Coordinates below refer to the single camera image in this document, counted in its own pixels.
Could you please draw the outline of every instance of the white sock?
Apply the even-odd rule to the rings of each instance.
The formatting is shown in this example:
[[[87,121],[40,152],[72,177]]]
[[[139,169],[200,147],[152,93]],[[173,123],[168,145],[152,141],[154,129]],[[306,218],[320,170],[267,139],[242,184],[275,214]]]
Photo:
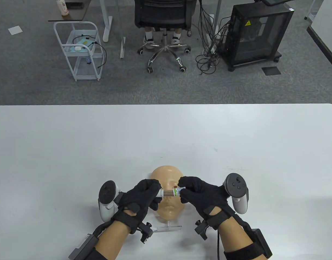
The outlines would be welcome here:
[[[182,36],[181,33],[180,33],[180,34],[177,34],[177,33],[174,33],[174,34],[173,34],[173,37],[177,37],[178,39],[180,39],[181,36]]]
[[[145,32],[145,38],[147,40],[152,39],[153,38],[153,31],[146,31]]]

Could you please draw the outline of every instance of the black box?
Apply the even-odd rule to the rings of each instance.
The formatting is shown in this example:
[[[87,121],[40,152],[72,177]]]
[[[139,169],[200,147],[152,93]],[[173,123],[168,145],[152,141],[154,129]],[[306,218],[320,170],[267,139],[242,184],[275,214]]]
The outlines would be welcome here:
[[[229,71],[262,60],[278,62],[281,54],[277,50],[293,13],[287,4],[234,5],[225,43],[218,47]]]

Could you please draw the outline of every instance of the gloved hand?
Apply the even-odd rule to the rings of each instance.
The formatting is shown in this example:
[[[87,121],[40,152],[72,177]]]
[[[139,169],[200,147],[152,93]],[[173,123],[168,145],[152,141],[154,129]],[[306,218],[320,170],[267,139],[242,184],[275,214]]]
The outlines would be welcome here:
[[[145,179],[140,181],[132,190],[126,192],[119,201],[118,212],[113,220],[123,222],[131,228],[131,234],[135,233],[138,225],[144,220],[148,208],[157,210],[162,198],[156,198],[161,184],[157,180]],[[124,210],[136,213],[135,216],[126,214]]]
[[[179,187],[185,187],[180,191],[182,203],[191,203],[202,218],[208,220],[213,216],[209,214],[214,207],[221,208],[226,215],[233,216],[234,211],[227,203],[230,195],[224,186],[215,186],[202,181],[198,177],[181,177],[178,182]]]

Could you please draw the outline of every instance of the white vr controller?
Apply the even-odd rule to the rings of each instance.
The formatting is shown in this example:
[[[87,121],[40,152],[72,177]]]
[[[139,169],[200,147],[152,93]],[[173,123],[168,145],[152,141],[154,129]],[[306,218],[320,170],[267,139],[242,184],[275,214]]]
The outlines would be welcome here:
[[[239,214],[245,214],[248,210],[249,190],[243,177],[237,173],[230,173],[223,186],[232,197],[234,210]],[[114,181],[107,181],[102,185],[98,202],[103,222],[108,222],[113,217],[122,194]]]
[[[237,173],[230,173],[223,182],[225,191],[232,197],[234,210],[245,214],[248,210],[249,190],[245,180]]]

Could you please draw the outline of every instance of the chair base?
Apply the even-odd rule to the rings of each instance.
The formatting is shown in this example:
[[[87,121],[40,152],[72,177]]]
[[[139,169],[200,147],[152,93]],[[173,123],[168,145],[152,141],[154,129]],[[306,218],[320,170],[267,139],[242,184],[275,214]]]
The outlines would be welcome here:
[[[179,64],[179,70],[181,72],[186,71],[186,67],[183,65],[182,60],[180,57],[172,50],[173,48],[179,48],[179,47],[185,47],[185,53],[190,53],[191,47],[188,46],[187,44],[179,43],[179,44],[174,44],[174,45],[168,45],[167,44],[167,30],[163,30],[162,34],[162,45],[161,44],[156,44],[156,43],[145,43],[143,44],[139,49],[138,49],[138,54],[143,54],[143,47],[150,46],[154,48],[160,48],[156,53],[149,59],[148,62],[148,73],[152,73],[154,70],[152,68],[152,63],[156,60],[156,58],[160,55],[162,52],[168,52],[173,55],[175,58],[176,62]]]

